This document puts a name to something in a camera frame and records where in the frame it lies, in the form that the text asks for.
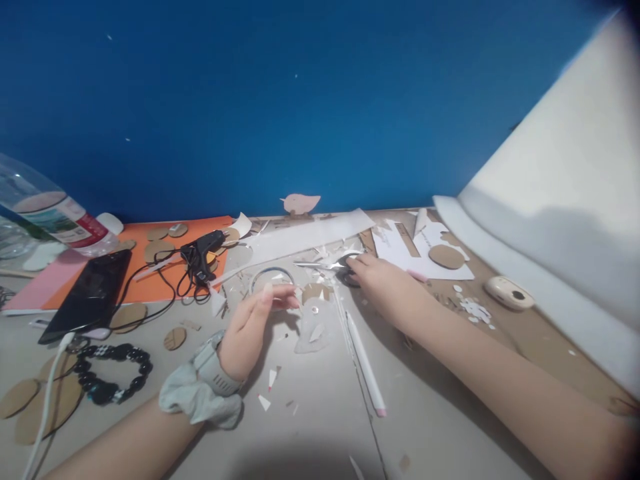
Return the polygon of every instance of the charging cable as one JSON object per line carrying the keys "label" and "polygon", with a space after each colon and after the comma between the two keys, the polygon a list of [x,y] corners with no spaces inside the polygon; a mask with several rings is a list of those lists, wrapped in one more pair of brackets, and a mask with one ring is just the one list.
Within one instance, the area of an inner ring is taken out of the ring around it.
{"label": "charging cable", "polygon": [[31,450],[31,456],[29,456],[29,461],[27,462],[27,468],[25,468],[25,472],[22,475],[22,480],[29,480],[31,468],[33,466],[33,462],[35,461],[35,456],[38,453],[38,447],[40,446],[40,442],[42,441],[42,435],[45,432],[45,428],[47,426],[47,420],[49,419],[49,403],[51,402],[51,390],[53,390],[53,377],[55,376],[56,368],[58,367],[58,362],[60,362],[60,357],[65,352],[69,344],[73,341],[75,337],[74,332],[70,332],[66,334],[62,340],[60,341],[60,346],[58,346],[58,352],[55,354],[55,358],[53,360],[53,364],[51,366],[51,371],[49,372],[49,378],[47,380],[47,389],[45,391],[45,404],[42,410],[42,420],[40,422],[40,428],[38,430],[38,435],[35,438],[35,443],[33,444],[33,449]]}

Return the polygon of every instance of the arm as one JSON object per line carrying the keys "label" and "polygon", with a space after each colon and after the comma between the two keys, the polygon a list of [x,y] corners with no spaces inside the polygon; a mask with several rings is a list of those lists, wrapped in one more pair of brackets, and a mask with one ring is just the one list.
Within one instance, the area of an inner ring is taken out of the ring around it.
{"label": "arm", "polygon": [[[237,308],[218,348],[220,365],[234,380],[244,380],[262,350],[267,318],[272,309],[298,308],[294,285],[267,284],[263,292]],[[204,423],[192,425],[183,413],[165,413],[154,396],[45,478],[139,480],[161,478]]]}
{"label": "arm", "polygon": [[619,473],[633,446],[624,420],[442,307],[400,268],[369,254],[348,262],[378,312],[460,378],[558,479]]}

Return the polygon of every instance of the orange paper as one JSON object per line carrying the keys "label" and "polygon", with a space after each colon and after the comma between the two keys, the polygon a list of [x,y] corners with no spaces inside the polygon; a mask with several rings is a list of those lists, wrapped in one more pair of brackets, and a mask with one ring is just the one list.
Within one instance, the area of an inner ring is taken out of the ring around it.
{"label": "orange paper", "polygon": [[[133,248],[131,262],[129,264],[129,268],[127,269],[127,274],[125,276],[125,282],[129,279],[131,274],[138,270],[138,268],[142,267],[145,264],[145,248],[149,244],[149,240],[147,240],[147,232],[151,229],[157,227],[170,227],[175,225],[177,222],[162,222],[162,223],[130,223],[125,225],[124,231],[118,235],[120,241],[133,239],[136,242],[136,246]],[[203,235],[210,233],[214,230],[222,230],[233,223],[231,217],[215,217],[210,219],[202,219],[202,220],[191,220],[191,221],[182,221],[180,223],[186,224],[189,227],[188,232],[179,238],[171,238],[170,236],[166,236],[163,238],[164,241],[172,243],[175,248],[180,248],[182,245],[190,243]],[[222,272],[225,270],[225,262],[227,260],[227,253],[224,252],[218,258],[218,268],[216,268],[216,275],[220,276]],[[178,282],[185,274],[185,261],[180,259],[174,263],[168,264],[166,267],[162,268],[162,274],[165,276],[167,281],[172,284],[173,288],[176,288]],[[73,276],[68,282],[66,282],[53,296],[44,304],[42,307],[45,310],[56,310],[60,308],[62,301],[66,298],[71,290],[73,284],[78,277],[80,276],[80,271],[76,275]],[[189,280],[185,279],[182,282],[181,290],[187,288],[189,284]],[[129,284],[129,291],[127,292],[127,296],[124,299],[124,303],[134,303],[134,302],[154,302],[154,301],[164,301],[171,300],[173,293],[169,286],[162,281],[158,272],[154,272],[149,276],[141,279],[141,280],[132,280]],[[190,290],[189,296],[193,296],[193,289]]]}

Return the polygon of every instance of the blue wall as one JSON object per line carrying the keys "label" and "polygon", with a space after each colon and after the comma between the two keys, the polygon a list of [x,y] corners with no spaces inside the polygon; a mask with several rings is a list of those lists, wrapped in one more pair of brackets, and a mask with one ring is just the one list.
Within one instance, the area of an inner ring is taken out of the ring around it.
{"label": "blue wall", "polygon": [[293,192],[322,195],[316,211],[456,195],[605,16],[579,0],[6,3],[0,151],[126,221],[278,214]]}

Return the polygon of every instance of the phone screen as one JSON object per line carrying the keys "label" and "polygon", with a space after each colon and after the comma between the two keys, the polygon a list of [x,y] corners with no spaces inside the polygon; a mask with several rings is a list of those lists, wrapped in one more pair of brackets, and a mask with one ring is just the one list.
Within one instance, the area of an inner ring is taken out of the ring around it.
{"label": "phone screen", "polygon": [[131,250],[89,260],[38,343],[46,345],[68,332],[108,326],[130,261]]}

